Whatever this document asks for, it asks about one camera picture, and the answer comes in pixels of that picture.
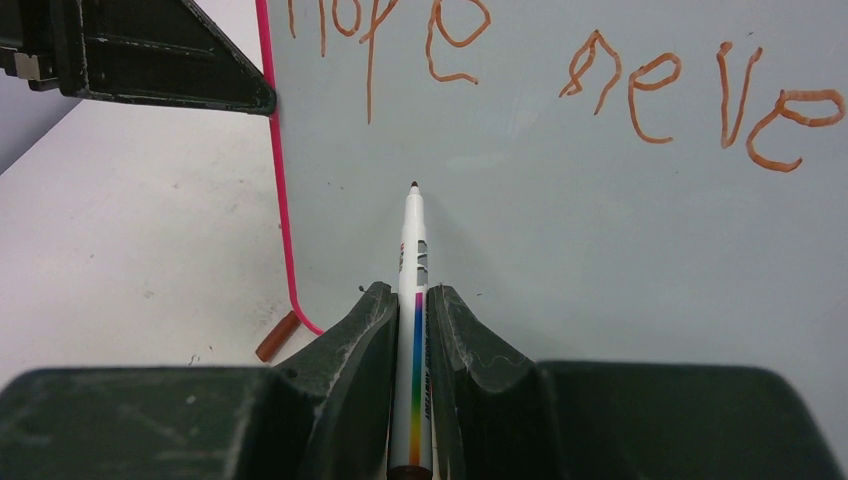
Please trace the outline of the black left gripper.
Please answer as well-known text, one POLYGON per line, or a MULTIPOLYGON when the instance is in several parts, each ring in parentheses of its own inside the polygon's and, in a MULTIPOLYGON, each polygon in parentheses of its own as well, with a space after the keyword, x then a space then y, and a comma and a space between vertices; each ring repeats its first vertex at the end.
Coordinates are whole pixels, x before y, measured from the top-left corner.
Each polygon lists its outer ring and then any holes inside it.
POLYGON ((30 90, 268 116, 277 94, 195 1, 1 0, 1 72, 30 90))

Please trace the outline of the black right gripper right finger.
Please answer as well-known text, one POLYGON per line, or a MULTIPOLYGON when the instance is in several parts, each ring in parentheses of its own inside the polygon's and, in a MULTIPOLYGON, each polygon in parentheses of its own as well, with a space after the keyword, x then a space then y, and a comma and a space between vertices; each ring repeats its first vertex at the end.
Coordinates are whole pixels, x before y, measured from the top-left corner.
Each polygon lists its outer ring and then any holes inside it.
POLYGON ((761 368, 541 361, 457 291, 427 295, 444 479, 840 479, 806 405, 761 368))

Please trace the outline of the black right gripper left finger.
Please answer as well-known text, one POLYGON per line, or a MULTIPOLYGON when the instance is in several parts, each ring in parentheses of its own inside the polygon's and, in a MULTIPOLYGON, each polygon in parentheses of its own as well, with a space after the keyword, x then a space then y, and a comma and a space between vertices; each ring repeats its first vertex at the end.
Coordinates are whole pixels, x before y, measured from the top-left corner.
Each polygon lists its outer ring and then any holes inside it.
POLYGON ((1 394, 5 479, 365 479, 384 458, 398 301, 382 282, 274 367, 63 368, 1 394))

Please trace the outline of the brown marker cap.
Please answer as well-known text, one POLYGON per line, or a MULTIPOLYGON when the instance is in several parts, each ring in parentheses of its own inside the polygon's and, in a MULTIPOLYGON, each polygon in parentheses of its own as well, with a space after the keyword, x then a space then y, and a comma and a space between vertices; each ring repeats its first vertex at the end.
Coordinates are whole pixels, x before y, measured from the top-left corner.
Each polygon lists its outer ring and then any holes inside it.
POLYGON ((256 357, 264 363, 269 363, 300 325, 298 315, 293 310, 289 311, 259 343, 255 349, 256 357))

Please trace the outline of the white whiteboard marker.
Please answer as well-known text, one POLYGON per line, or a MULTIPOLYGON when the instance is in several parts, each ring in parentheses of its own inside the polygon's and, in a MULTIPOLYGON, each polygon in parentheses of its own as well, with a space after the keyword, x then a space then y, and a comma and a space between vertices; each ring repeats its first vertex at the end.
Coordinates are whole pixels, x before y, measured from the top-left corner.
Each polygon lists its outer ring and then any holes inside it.
POLYGON ((405 200, 399 255, 389 479, 433 477, 428 272, 424 201, 418 183, 412 182, 405 200))

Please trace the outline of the pink framed whiteboard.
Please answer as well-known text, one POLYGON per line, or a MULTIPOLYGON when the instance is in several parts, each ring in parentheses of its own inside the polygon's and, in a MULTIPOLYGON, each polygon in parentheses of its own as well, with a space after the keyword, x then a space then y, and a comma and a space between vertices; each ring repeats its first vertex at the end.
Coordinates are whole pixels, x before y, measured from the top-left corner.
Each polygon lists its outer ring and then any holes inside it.
POLYGON ((534 359, 756 365, 847 456, 843 1, 261 1, 294 309, 429 279, 534 359))

